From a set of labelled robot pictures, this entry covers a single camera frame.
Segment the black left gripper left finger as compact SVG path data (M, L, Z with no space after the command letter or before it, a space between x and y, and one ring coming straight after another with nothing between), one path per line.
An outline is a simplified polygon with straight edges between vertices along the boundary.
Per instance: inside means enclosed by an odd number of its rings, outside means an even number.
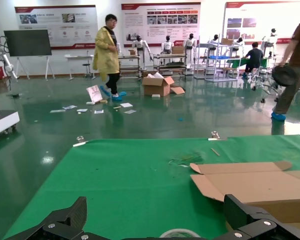
M87 222L87 198L79 197L73 205L52 211L38 225L10 236L9 240L94 240L84 232Z

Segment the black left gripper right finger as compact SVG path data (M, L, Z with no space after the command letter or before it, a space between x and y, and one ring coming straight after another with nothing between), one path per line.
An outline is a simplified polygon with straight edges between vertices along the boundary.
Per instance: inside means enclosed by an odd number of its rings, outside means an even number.
M232 228L217 240L300 240L300 229L280 222L265 209L224 196L224 216Z

